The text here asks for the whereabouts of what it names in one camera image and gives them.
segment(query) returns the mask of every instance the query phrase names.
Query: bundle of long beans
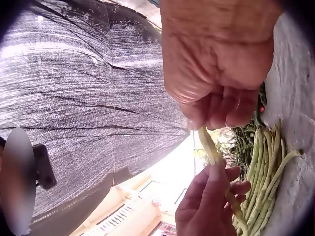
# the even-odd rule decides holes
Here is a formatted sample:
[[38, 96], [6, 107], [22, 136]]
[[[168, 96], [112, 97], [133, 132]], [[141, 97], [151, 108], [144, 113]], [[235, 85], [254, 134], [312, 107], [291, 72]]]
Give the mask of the bundle of long beans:
[[232, 128], [234, 133], [232, 140], [235, 140], [235, 143], [230, 148], [230, 154], [234, 159], [231, 166], [241, 167], [241, 181], [244, 180], [251, 162], [251, 156], [254, 150], [255, 130], [265, 127], [265, 124], [260, 119], [260, 114], [264, 112], [265, 105], [267, 105], [265, 83], [262, 83], [260, 86], [256, 111], [254, 112], [252, 120], [243, 127]]
[[243, 220], [239, 222], [235, 217], [233, 225], [238, 235], [261, 234], [272, 213], [284, 166], [295, 156], [301, 156], [301, 151], [293, 150], [286, 154], [285, 141], [281, 137], [281, 120], [271, 131], [260, 128], [255, 132], [252, 161], [245, 177], [252, 187], [246, 194], [246, 201], [241, 204], [248, 228], [244, 232]]

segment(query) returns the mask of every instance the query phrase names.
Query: building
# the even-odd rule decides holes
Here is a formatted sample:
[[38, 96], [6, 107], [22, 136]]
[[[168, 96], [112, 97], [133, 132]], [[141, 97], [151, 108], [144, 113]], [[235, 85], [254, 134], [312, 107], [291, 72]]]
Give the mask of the building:
[[174, 214], [185, 192], [143, 172], [113, 187], [70, 236], [175, 236]]

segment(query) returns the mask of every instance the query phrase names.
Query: person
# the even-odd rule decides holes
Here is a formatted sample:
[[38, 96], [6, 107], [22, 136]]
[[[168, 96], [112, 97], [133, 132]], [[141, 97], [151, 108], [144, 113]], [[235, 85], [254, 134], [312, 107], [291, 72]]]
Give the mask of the person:
[[160, 10], [165, 88], [189, 128], [248, 124], [273, 61], [277, 1], [161, 0]]
[[[283, 12], [279, 2], [159, 2], [165, 89], [188, 119], [187, 127], [248, 124], [272, 65], [273, 28]], [[246, 199], [249, 182], [230, 184], [239, 172], [207, 166], [193, 179], [175, 214], [178, 236], [237, 235], [225, 192]]]
[[230, 184], [240, 175], [240, 168], [225, 166], [226, 162], [208, 165], [194, 177], [175, 213], [178, 236], [237, 235], [225, 193], [230, 191], [243, 202], [251, 185], [248, 181]]

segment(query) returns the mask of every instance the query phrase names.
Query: wire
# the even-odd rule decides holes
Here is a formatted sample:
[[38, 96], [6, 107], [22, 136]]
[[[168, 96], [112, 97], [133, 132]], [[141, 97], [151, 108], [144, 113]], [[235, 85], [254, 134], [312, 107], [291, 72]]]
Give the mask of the wire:
[[[114, 72], [114, 55], [113, 55], [113, 51], [112, 51], [112, 34], [111, 34], [111, 25], [109, 22], [109, 17], [108, 17], [108, 11], [107, 11], [107, 7], [105, 5], [105, 3], [103, 2], [103, 5], [105, 7], [105, 11], [106, 11], [106, 15], [107, 15], [107, 20], [108, 20], [108, 25], [109, 25], [109, 36], [110, 36], [110, 43], [109, 43], [109, 48], [111, 51], [111, 55], [112, 55], [112, 78], [113, 78], [113, 72]], [[111, 189], [114, 187], [115, 185], [115, 164], [116, 164], [116, 124], [115, 124], [115, 108], [116, 108], [116, 103], [115, 103], [115, 98], [113, 97], [113, 103], [114, 103], [114, 170], [113, 170], [113, 184]], [[107, 214], [107, 218], [109, 218], [109, 212], [110, 212], [110, 208], [108, 208], [108, 214]]]

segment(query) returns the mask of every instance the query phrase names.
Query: tarp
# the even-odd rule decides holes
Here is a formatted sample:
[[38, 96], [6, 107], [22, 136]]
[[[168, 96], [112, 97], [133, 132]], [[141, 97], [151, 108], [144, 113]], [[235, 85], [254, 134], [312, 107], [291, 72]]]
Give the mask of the tarp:
[[[0, 56], [0, 136], [21, 127], [33, 145], [45, 144], [57, 178], [54, 188], [36, 192], [30, 228], [49, 225], [45, 235], [70, 233], [113, 184], [189, 135], [164, 88], [161, 35], [128, 8], [32, 1], [5, 35]], [[91, 206], [76, 207], [88, 197]], [[54, 227], [64, 224], [66, 210], [76, 220]]]

